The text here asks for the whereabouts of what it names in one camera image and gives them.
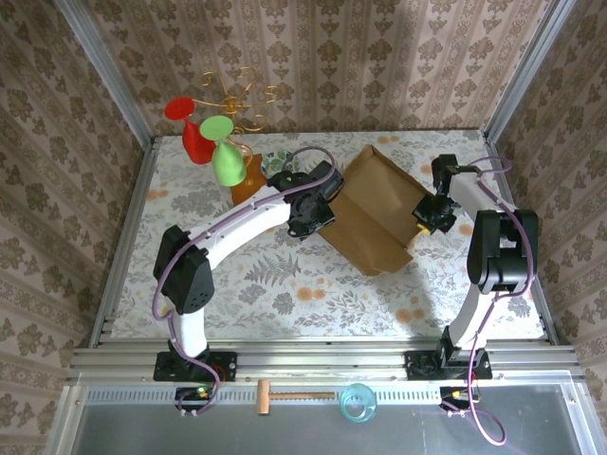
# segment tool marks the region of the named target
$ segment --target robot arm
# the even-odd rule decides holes
[[[161,290],[174,306],[169,323],[174,325],[176,341],[187,356],[197,358],[207,352],[204,307],[214,292],[212,271],[232,251],[283,223],[288,223],[290,236],[304,239],[334,221],[329,203],[343,185],[337,170],[321,185],[281,197],[282,191],[305,188],[329,172],[331,166],[326,161],[310,174],[283,171],[218,219],[191,231],[184,232],[178,226],[165,231],[154,267],[157,280],[177,251],[192,240],[201,239],[177,260]],[[211,233],[202,235],[210,229]]]
[[[537,271],[538,217],[532,210],[519,210],[499,198],[491,198],[481,189],[481,171],[475,166],[460,166],[455,155],[440,155],[432,162],[436,195],[425,196],[413,215],[429,233],[449,231],[455,222],[454,209],[461,207],[474,222],[467,262],[469,292],[453,323],[445,329],[437,347],[441,368],[461,367],[498,292],[515,293],[529,280],[527,257],[521,233],[506,210],[524,228],[531,245],[533,274]],[[487,340],[481,334],[477,348]],[[484,351],[480,349],[477,359]]]

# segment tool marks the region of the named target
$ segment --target wooden hammer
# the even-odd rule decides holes
[[[332,391],[306,391],[298,393],[270,393],[269,379],[260,379],[257,382],[257,413],[269,414],[269,400],[318,400],[333,399]]]

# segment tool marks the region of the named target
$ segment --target floral wallpaper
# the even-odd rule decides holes
[[[251,66],[280,99],[267,132],[482,127],[549,0],[85,0],[155,135],[178,96],[242,92]],[[263,87],[251,94],[264,96]],[[216,108],[199,114],[216,114]]]
[[[42,453],[142,150],[52,2],[0,2],[0,453]]]
[[[607,2],[579,0],[498,149],[541,217],[539,276],[607,428]]]

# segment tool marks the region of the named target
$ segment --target floral tablecloth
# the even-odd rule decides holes
[[[487,155],[476,131],[396,133],[310,133],[245,136],[255,153],[277,155],[321,145],[344,167],[373,144],[432,191],[431,160],[456,154],[459,162]],[[301,154],[310,170],[320,153]],[[215,183],[210,166],[194,165],[180,137],[164,137],[150,184],[112,337],[167,337],[165,322],[152,318],[156,286],[152,269],[162,233],[178,224],[191,228],[231,207],[230,190]],[[409,251],[414,260],[395,274],[362,276],[315,234],[303,242],[280,226],[229,255],[213,271],[215,295],[206,307],[210,338],[428,337],[440,336],[457,315],[469,288],[466,258],[472,223],[457,213],[448,234],[419,235]],[[543,335],[529,297],[494,311],[489,338]]]

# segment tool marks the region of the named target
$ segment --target green cup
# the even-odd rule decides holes
[[[217,147],[212,153],[212,169],[217,182],[224,187],[235,187],[247,176],[247,166],[240,151],[227,137],[234,129],[234,123],[225,116],[207,118],[200,125],[200,134],[208,140],[216,140]]]

